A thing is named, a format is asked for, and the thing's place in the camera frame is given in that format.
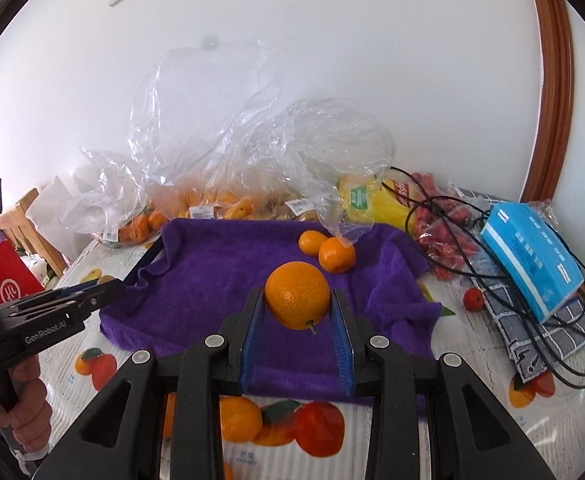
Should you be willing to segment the person's left hand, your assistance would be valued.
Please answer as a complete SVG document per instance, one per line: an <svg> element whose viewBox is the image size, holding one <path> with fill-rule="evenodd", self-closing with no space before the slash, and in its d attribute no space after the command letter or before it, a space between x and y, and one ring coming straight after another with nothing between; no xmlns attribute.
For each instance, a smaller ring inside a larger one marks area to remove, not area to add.
<svg viewBox="0 0 585 480"><path fill-rule="evenodd" d="M40 378L38 356L31 356L16 365L10 374L22 385L22 390L18 403L9 412L0 404L0 429L10 428L26 452L40 452L48 445L52 433L52 408L46 401L47 390Z"/></svg>

